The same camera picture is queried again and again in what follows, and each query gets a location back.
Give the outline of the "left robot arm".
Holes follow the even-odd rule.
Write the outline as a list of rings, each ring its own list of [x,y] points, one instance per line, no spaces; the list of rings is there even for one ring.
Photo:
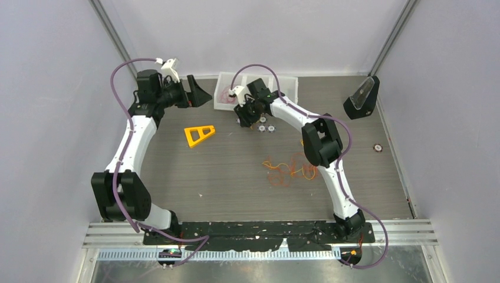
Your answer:
[[[100,215],[107,221],[131,221],[158,229],[167,244],[180,239],[181,229],[176,214],[153,204],[151,195],[140,178],[148,145],[159,128],[168,107],[200,107],[212,96],[202,89],[193,75],[187,76],[189,90],[182,81],[156,70],[139,71],[134,102],[126,109],[126,131],[115,156],[102,172],[91,177],[91,187]]]

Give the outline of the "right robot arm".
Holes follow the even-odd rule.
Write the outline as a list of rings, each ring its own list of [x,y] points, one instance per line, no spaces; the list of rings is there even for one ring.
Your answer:
[[[304,155],[318,169],[331,196],[336,236],[344,242],[358,237],[366,220],[347,181],[341,159],[343,143],[332,117],[312,113],[279,91],[272,92],[260,78],[245,87],[234,87],[229,95],[237,100],[233,110],[241,127],[250,127],[267,114],[301,132]]]

